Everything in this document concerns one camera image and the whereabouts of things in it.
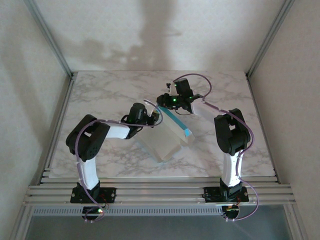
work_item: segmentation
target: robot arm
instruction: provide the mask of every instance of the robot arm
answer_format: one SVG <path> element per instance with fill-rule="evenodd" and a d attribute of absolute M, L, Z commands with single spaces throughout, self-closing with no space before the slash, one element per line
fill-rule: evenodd
<path fill-rule="evenodd" d="M 231 199 L 242 188 L 237 172 L 241 172 L 242 155 L 240 153 L 247 148 L 250 141 L 249 131 L 229 114 L 217 114 L 219 109 L 203 101 L 203 96 L 194 95 L 186 78 L 168 83 L 167 87 L 169 93 L 157 98 L 160 107 L 171 110 L 182 108 L 214 124 L 216 140 L 219 148 L 223 151 L 223 173 L 220 180 L 221 195 L 224 196 L 225 200 Z M 245 122 L 239 109 L 235 108 L 230 110 L 229 113 Z"/>
<path fill-rule="evenodd" d="M 149 116 L 145 105 L 134 103 L 129 114 L 123 116 L 120 121 L 120 123 L 124 124 L 97 121 L 92 126 L 87 127 L 79 137 L 78 142 L 78 154 L 81 158 L 78 163 L 78 170 L 85 184 L 85 186 L 81 187 L 86 188 L 88 191 L 96 192 L 96 189 L 99 191 L 100 183 L 97 176 L 96 155 L 105 139 L 130 139 L 142 129 L 141 126 L 134 125 L 154 125 L 158 119 L 158 113 L 153 112 Z M 80 131 L 87 124 L 96 120 L 97 118 L 94 116 L 86 115 L 67 137 L 66 145 L 73 155 L 75 155 L 76 139 Z"/>

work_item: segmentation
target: white marble surface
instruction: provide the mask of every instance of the white marble surface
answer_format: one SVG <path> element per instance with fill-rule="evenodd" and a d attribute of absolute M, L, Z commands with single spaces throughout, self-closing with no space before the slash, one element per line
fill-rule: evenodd
<path fill-rule="evenodd" d="M 167 91 L 166 83 L 190 71 L 80 71 L 70 97 L 58 145 L 51 162 L 50 178 L 77 176 L 75 157 L 65 140 L 86 115 L 120 120 L 135 102 L 147 98 L 156 102 Z M 206 100 L 230 110 L 239 108 L 255 134 L 255 144 L 242 161 L 243 176 L 274 176 L 273 166 L 263 138 L 245 74 L 239 71 L 198 71 L 209 77 L 212 92 Z M 205 94 L 208 83 L 197 76 L 188 77 L 193 92 Z M 215 128 L 196 115 L 178 116 L 193 132 L 195 141 L 168 162 L 157 163 L 136 140 L 105 140 L 97 155 L 99 177 L 206 177 L 221 176 L 223 153 Z"/>

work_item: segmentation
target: blue strip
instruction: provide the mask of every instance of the blue strip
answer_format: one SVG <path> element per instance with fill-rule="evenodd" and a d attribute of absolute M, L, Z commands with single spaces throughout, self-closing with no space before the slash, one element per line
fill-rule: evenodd
<path fill-rule="evenodd" d="M 179 119 L 177 118 L 171 111 L 169 111 L 167 108 L 159 107 L 160 110 L 167 114 L 169 118 L 171 118 L 183 131 L 186 137 L 190 136 L 190 130 L 189 128 Z"/>

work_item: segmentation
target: purple cable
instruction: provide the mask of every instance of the purple cable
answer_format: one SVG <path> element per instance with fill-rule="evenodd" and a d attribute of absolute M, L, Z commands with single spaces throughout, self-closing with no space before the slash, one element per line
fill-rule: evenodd
<path fill-rule="evenodd" d="M 102 210 L 102 214 L 97 217 L 96 219 L 94 220 L 91 220 L 90 222 L 91 223 L 94 223 L 94 222 L 97 222 L 97 221 L 100 221 L 104 216 L 105 216 L 105 211 L 104 211 L 104 208 L 89 194 L 88 190 L 87 190 L 87 186 L 85 184 L 85 181 L 84 181 L 84 176 L 82 174 L 82 171 L 81 171 L 81 168 L 80 168 L 80 156 L 79 156 L 79 151 L 78 151 L 78 146 L 79 146 L 79 140 L 80 140 L 80 136 L 83 134 L 83 132 L 88 128 L 90 127 L 91 125 L 97 123 L 97 122 L 101 122 L 101 123 L 113 123 L 113 124 L 120 124 L 120 125 L 127 125 L 127 126 L 136 126 L 136 127 L 155 127 L 155 126 L 158 126 L 159 124 L 161 124 L 164 120 L 164 116 L 161 112 L 161 110 L 159 109 L 159 107 L 157 105 L 155 105 L 154 103 L 152 103 L 151 101 L 147 100 L 147 99 L 144 99 L 143 100 L 145 103 L 148 103 L 150 105 L 152 105 L 153 107 L 155 107 L 157 109 L 157 111 L 159 112 L 160 116 L 161 116 L 161 120 L 154 124 L 154 125 L 143 125 L 143 124 L 129 124 L 129 123 L 125 123 L 125 122 L 121 122 L 121 121 L 115 121 L 115 120 L 104 120 L 104 119 L 96 119 L 96 120 L 93 120 L 91 122 L 89 122 L 87 125 L 85 125 L 80 131 L 79 131 L 79 134 L 76 136 L 76 139 L 75 139 L 75 146 L 74 146 L 74 152 L 75 152 L 75 157 L 76 157 L 76 168 L 77 168 L 77 171 L 78 171 L 78 174 L 79 174 L 79 180 L 80 180 L 80 183 L 81 185 L 83 186 L 83 189 L 85 191 L 85 194 L 89 197 L 89 199 L 97 205 L 97 207 L 99 207 L 99 209 Z M 93 209 L 95 209 L 95 207 L 89 209 L 85 215 L 84 215 L 84 221 L 87 222 L 87 215 L 89 212 L 91 212 Z"/>
<path fill-rule="evenodd" d="M 251 146 L 254 144 L 254 142 L 255 142 L 255 135 L 254 135 L 253 131 L 251 130 L 251 128 L 250 128 L 244 121 L 242 121 L 239 117 L 237 117 L 237 116 L 234 115 L 233 113 L 231 113 L 231 112 L 229 112 L 229 111 L 226 111 L 226 110 L 223 110 L 223 109 L 219 109 L 217 106 L 212 105 L 211 103 L 208 103 L 208 102 L 206 102 L 206 101 L 204 102 L 204 104 L 208 105 L 209 107 L 211 107 L 211 108 L 213 108 L 213 109 L 215 109 L 215 110 L 217 110 L 217 111 L 219 111 L 219 112 L 221 112 L 221 113 L 225 113 L 225 114 L 230 115 L 232 118 L 236 119 L 239 123 L 241 123 L 241 124 L 249 131 L 249 133 L 250 133 L 250 135 L 251 135 L 251 143 L 250 143 L 250 145 L 249 145 L 246 149 L 242 150 L 242 151 L 239 153 L 239 155 L 238 155 L 238 157 L 237 157 L 237 160 L 236 160 L 236 165 L 235 165 L 235 174 L 237 175 L 237 177 L 239 178 L 239 180 L 240 180 L 241 182 L 247 184 L 247 185 L 253 190 L 253 192 L 254 192 L 254 194 L 255 194 L 255 196 L 256 196 L 256 206 L 255 206 L 254 210 L 253 210 L 251 213 L 249 213 L 248 215 L 246 215 L 246 216 L 243 216 L 243 217 L 240 217 L 240 218 L 233 218 L 232 221 L 234 222 L 234 221 L 240 221 L 240 220 L 246 219 L 246 218 L 252 216 L 252 215 L 258 210 L 258 207 L 259 207 L 259 197 L 258 197 L 258 193 L 257 193 L 257 191 L 255 190 L 255 188 L 254 188 L 250 183 L 248 183 L 247 181 L 243 180 L 243 179 L 239 176 L 239 170 L 238 170 L 238 169 L 239 169 L 240 157 L 241 157 L 249 148 L 251 148 Z"/>

